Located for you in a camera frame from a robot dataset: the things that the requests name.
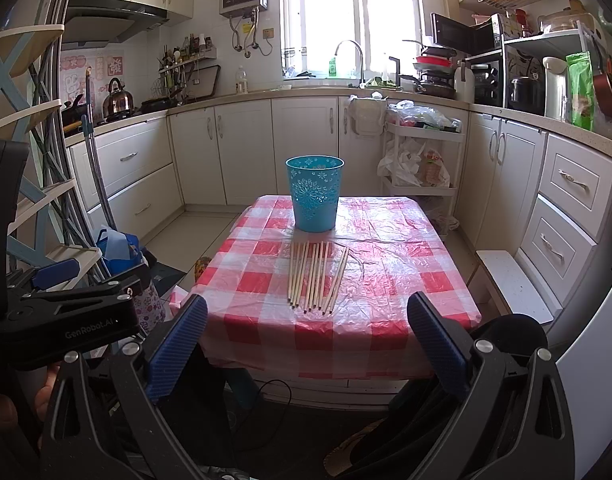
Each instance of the plastic tablecloth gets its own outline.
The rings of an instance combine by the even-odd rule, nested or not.
[[[335,264],[349,247],[332,314],[289,305],[293,238],[333,242]],[[327,266],[326,293],[335,267]],[[451,256],[413,200],[340,198],[335,229],[313,234],[294,228],[290,196],[263,196],[192,292],[208,303],[200,344],[214,365],[318,379],[406,379],[430,370],[406,316],[418,290],[465,328],[480,322]]]

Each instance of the blue plastic bucket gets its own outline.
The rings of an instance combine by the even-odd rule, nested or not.
[[[295,226],[308,233],[335,227],[343,160],[328,155],[306,155],[286,161],[291,184]]]

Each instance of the countertop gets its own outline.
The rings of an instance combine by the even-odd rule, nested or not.
[[[168,115],[181,114],[183,112],[189,112],[190,110],[197,110],[199,108],[208,108],[212,106],[227,105],[231,103],[241,103],[246,101],[256,101],[259,99],[276,99],[284,97],[341,97],[358,95],[359,97],[370,96],[374,92],[372,89],[358,89],[358,88],[344,88],[344,87],[303,87],[295,88],[291,90],[263,90],[250,92],[248,94],[231,94],[196,103],[191,103],[169,110],[162,110],[160,112],[153,112],[151,114],[144,114],[133,116],[121,121],[115,121],[114,123],[103,124],[95,128],[95,136],[112,132],[117,128],[123,128],[130,126],[131,124],[142,123],[144,121],[151,121],[154,119],[164,118]],[[468,104],[463,101],[455,101],[452,99],[442,99],[439,97],[426,96],[423,94],[414,94],[412,92],[396,92],[391,90],[380,90],[384,97],[390,99],[410,99],[415,102],[439,105],[445,107],[459,108],[461,110],[469,110],[471,112],[478,112],[481,114],[490,114],[504,119],[510,119],[513,121],[519,121],[521,123],[531,124],[537,128],[543,128],[549,132],[559,134],[564,137],[576,140],[590,148],[597,150],[598,152],[604,153],[612,158],[612,139],[604,137],[602,135],[584,130],[572,124],[563,123],[547,117],[542,117],[534,114],[525,112],[518,112],[517,110],[509,110],[508,108],[499,108],[495,106],[486,105],[475,105]],[[67,137],[66,146],[73,146],[79,142],[83,142],[83,134],[75,134]]]

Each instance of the drawer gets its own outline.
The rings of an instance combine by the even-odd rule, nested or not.
[[[170,164],[166,119],[154,119],[95,137],[99,167],[108,196]],[[87,210],[99,204],[86,143],[71,148],[73,165]]]
[[[108,200],[117,229],[143,238],[182,206],[175,170],[169,164],[138,180]],[[89,212],[93,228],[106,223],[100,205]]]
[[[599,241],[612,204],[612,159],[550,134],[539,192]]]
[[[577,288],[597,244],[543,196],[537,196],[521,249],[562,306]]]

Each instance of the chopsticks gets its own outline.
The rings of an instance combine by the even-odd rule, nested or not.
[[[339,294],[339,288],[348,261],[349,248],[343,247],[337,269],[330,282],[328,296],[326,286],[326,267],[328,264],[330,242],[291,242],[291,259],[288,276],[288,303],[304,311],[319,309],[323,315],[332,314]]]

